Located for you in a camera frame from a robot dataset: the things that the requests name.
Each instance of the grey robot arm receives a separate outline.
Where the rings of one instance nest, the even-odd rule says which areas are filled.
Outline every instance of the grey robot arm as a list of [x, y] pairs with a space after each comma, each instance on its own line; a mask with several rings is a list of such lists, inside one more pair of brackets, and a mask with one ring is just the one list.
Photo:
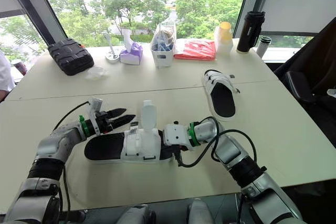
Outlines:
[[[166, 125], [164, 141], [166, 145], [170, 145], [171, 140], [174, 140], [174, 145], [183, 145], [190, 150], [194, 146], [213, 140], [217, 135], [217, 126], [220, 137], [215, 155], [241, 187], [242, 195], [251, 206], [254, 221], [264, 224], [304, 223], [297, 206], [269, 176], [266, 168], [260, 168], [235, 138], [223, 134], [223, 127], [220, 123], [216, 123], [214, 118], [201, 123], [193, 122], [187, 128], [187, 134], [177, 136], [176, 133], [183, 132], [179, 130], [183, 126]], [[182, 165], [180, 150], [174, 152], [174, 155]]]
[[27, 179], [22, 183], [5, 217], [5, 223], [58, 223], [60, 177], [73, 147], [92, 135], [112, 131], [129, 123], [135, 115], [120, 116], [126, 109], [99, 111], [102, 101], [92, 99], [89, 117], [62, 125], [43, 139], [37, 148]]

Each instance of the black cable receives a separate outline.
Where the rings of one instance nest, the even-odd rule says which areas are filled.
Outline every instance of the black cable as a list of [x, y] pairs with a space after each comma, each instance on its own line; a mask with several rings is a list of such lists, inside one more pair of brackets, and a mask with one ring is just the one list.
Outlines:
[[74, 107], [72, 110], [70, 110], [65, 116], [62, 117], [62, 119], [56, 124], [55, 128], [54, 128], [52, 131], [54, 131], [55, 129], [57, 129], [58, 126], [63, 122], [63, 120], [64, 120], [68, 115], [70, 115], [73, 111], [75, 111], [75, 110], [78, 109], [79, 107], [82, 107], [83, 105], [88, 104], [88, 103], [89, 103], [89, 102], [86, 101], [86, 102], [81, 103], [80, 105]]
[[220, 162], [219, 159], [217, 159], [215, 157], [215, 150], [217, 148], [218, 141], [219, 141], [219, 124], [218, 124], [218, 121], [213, 116], [208, 116], [207, 118], [201, 120], [200, 123], [204, 122], [207, 119], [212, 119], [214, 121], [214, 123], [216, 124], [216, 142], [215, 142], [214, 147], [211, 151], [211, 158], [216, 162]]
[[237, 214], [237, 224], [240, 224], [240, 218], [242, 216], [242, 209], [243, 209], [243, 203], [244, 203], [244, 197], [242, 194], [240, 194], [240, 199], [239, 199], [239, 207], [238, 207], [238, 214]]
[[65, 188], [65, 194], [67, 196], [67, 203], [68, 203], [68, 211], [67, 215], [65, 217], [64, 223], [67, 224], [69, 220], [69, 215], [70, 215], [70, 197], [69, 197], [69, 189], [68, 189], [68, 184], [67, 184], [67, 177], [66, 177], [66, 169], [65, 166], [63, 167], [63, 182], [64, 182], [64, 188]]
[[217, 140], [221, 135], [223, 134], [226, 134], [226, 133], [229, 133], [229, 132], [236, 132], [236, 133], [239, 133], [241, 135], [243, 135], [244, 137], [246, 137], [249, 141], [249, 143], [251, 144], [252, 146], [252, 150], [253, 150], [253, 159], [255, 162], [257, 162], [257, 151], [256, 151], [256, 148], [254, 146], [254, 143], [252, 142], [251, 138], [244, 132], [240, 131], [240, 130], [235, 130], [235, 129], [231, 129], [231, 130], [225, 130], [225, 131], [222, 131], [220, 132], [219, 134], [217, 134], [209, 143], [208, 145], [204, 148], [204, 150], [202, 151], [202, 153], [200, 154], [200, 156], [195, 160], [195, 162], [187, 165], [187, 164], [184, 164], [183, 161], [182, 161], [182, 157], [181, 157], [181, 152], [175, 152], [175, 157], [176, 157], [176, 160], [177, 160], [177, 163], [178, 165], [182, 166], [182, 167], [186, 167], [186, 168], [190, 168], [190, 167], [193, 167], [195, 165], [197, 165], [201, 159], [203, 158], [203, 156], [205, 155], [205, 153], [208, 151], [208, 149], [210, 148], [210, 146], [212, 145], [212, 143]]
[[[74, 107], [72, 110], [70, 110], [68, 113], [66, 113], [66, 115], [63, 116], [62, 119], [59, 120], [59, 122], [56, 124], [55, 128], [53, 129], [53, 131], [58, 128], [58, 126], [63, 122], [63, 120], [68, 115], [70, 115], [73, 111], [75, 111], [79, 107], [82, 107], [83, 105], [88, 104], [88, 103], [89, 103], [88, 101], [86, 101], [84, 103], [81, 103], [80, 105]], [[66, 224], [68, 222], [68, 220], [69, 220], [71, 205], [70, 205], [70, 197], [69, 197], [69, 190], [68, 190], [68, 184], [67, 184], [65, 164], [64, 164], [64, 167], [63, 167], [63, 181], [64, 181], [64, 188], [65, 188], [65, 193], [66, 193], [67, 203], [68, 203], [68, 211], [67, 211], [67, 215], [66, 215], [65, 222], [64, 222]], [[60, 214], [61, 214], [62, 211], [63, 211], [63, 196], [62, 196], [61, 188], [59, 188], [58, 194], [59, 194], [59, 199], [60, 199]]]
[[58, 189], [58, 195], [59, 195], [59, 215], [62, 215], [63, 212], [63, 196], [62, 196], [62, 190], [59, 187]]

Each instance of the black thermos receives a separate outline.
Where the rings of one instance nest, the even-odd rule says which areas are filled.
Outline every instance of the black thermos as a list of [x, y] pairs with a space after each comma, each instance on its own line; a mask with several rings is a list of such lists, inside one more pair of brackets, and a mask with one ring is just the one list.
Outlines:
[[237, 46], [238, 53], [247, 53], [257, 43], [261, 25], [265, 21], [265, 12], [248, 12]]

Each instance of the green ring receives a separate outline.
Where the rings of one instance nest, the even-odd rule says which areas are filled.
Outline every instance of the green ring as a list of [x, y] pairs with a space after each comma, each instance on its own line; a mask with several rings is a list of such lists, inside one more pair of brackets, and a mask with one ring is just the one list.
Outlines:
[[194, 146], [201, 145], [196, 139], [196, 135], [195, 135], [195, 132], [194, 132], [194, 122], [190, 123], [190, 129], [189, 129], [188, 133], [189, 133], [189, 136], [191, 136], [191, 139], [193, 140]]
[[79, 122], [82, 125], [82, 128], [83, 128], [83, 130], [85, 132], [85, 136], [89, 137], [90, 136], [89, 128], [86, 125], [85, 119], [84, 119], [84, 117], [82, 115], [79, 116]]

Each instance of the person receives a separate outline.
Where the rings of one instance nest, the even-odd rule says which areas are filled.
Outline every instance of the person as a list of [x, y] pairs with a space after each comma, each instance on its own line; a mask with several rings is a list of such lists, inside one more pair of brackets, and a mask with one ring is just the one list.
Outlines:
[[14, 88], [14, 80], [11, 75], [11, 64], [0, 49], [0, 102]]

